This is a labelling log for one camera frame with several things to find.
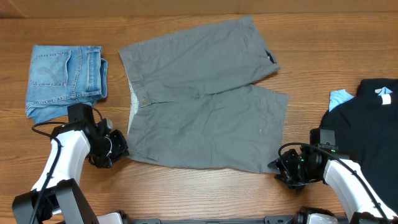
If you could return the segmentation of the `grey cotton shorts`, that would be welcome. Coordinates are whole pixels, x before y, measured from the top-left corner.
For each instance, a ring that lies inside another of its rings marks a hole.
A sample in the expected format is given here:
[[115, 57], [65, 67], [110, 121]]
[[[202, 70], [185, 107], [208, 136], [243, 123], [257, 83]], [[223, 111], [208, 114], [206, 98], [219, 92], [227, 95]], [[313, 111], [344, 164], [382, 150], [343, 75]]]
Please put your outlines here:
[[251, 17], [138, 42], [119, 54], [131, 91], [132, 160], [270, 172], [289, 97], [257, 86], [280, 67]]

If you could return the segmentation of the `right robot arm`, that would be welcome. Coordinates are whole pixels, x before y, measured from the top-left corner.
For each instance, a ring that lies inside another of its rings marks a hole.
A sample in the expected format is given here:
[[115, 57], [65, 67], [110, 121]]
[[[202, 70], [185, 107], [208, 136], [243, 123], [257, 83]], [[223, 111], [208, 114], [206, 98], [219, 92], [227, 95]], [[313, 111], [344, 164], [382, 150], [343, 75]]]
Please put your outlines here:
[[323, 182], [342, 204], [349, 223], [397, 223], [397, 214], [377, 195], [354, 156], [335, 145], [335, 132], [312, 129], [310, 142], [282, 145], [278, 158], [268, 164], [275, 178], [290, 189]]

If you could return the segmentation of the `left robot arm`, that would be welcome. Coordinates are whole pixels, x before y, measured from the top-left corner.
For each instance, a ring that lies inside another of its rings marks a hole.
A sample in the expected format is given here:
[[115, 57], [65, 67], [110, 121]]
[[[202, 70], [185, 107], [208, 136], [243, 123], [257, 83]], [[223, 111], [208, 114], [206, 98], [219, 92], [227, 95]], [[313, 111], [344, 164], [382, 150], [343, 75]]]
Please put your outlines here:
[[68, 106], [68, 122], [56, 122], [48, 135], [51, 152], [44, 171], [30, 192], [15, 197], [16, 222], [43, 223], [61, 214], [64, 223], [119, 223], [131, 219], [124, 211], [95, 215], [79, 187], [83, 164], [109, 169], [129, 155], [122, 132], [106, 118], [95, 122], [90, 105]]

